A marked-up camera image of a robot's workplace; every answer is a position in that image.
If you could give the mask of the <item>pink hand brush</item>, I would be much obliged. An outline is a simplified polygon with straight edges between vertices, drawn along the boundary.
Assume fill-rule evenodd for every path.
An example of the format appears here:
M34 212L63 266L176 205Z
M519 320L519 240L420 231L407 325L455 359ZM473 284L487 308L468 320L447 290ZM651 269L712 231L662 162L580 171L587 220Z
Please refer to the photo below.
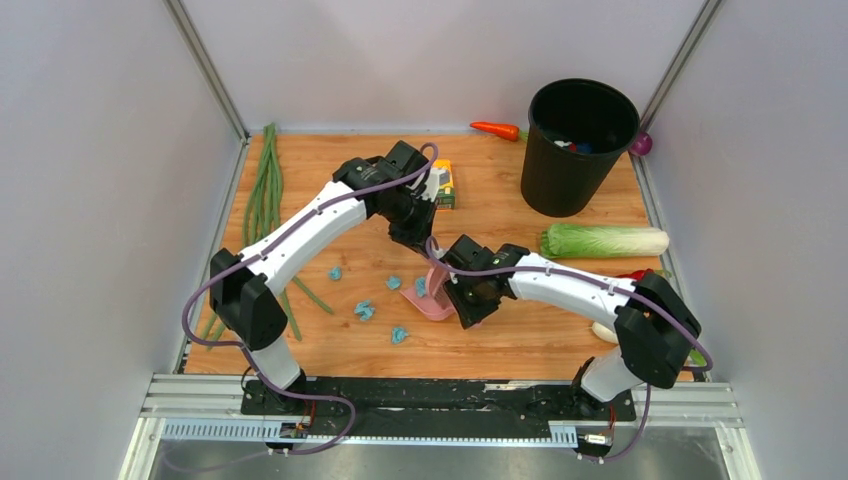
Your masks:
M433 317L448 314L452 304L444 289L444 283L450 279L449 272L432 261L426 278L428 294L423 297L423 300L427 314Z

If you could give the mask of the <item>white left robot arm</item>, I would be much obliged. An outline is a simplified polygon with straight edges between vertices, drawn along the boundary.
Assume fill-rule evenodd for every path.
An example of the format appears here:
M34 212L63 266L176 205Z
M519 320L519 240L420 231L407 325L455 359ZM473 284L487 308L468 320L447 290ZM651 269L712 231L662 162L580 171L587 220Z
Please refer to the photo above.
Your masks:
M344 162L317 196L268 236L210 262L209 305L238 339L265 383L268 402L282 414L306 399L301 367L284 331L289 317L279 294L339 236L379 215L392 241L424 255L446 172L419 149L397 142L383 156Z

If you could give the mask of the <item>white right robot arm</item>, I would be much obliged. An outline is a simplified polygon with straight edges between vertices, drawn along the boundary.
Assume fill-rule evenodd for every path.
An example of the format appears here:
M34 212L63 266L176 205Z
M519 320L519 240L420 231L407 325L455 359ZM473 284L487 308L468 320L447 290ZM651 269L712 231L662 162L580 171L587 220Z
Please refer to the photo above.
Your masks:
M672 388L701 332L669 282L654 273L640 280L591 274L513 244L492 251L466 235L446 251L437 250L433 238L425 248L449 273L443 289L465 329L509 298L552 305L615 333L617 347L590 358L573 381L570 402L584 418L598 417L619 393L635 386Z

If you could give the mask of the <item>pink plastic dustpan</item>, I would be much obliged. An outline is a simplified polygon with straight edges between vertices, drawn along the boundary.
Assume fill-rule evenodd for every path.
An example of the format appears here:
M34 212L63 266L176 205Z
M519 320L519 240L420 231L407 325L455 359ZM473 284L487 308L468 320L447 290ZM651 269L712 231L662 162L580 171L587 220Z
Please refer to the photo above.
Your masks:
M426 275L418 277L411 286L403 288L400 293L425 318L442 321L456 313L443 287L449 278L448 271L433 266Z

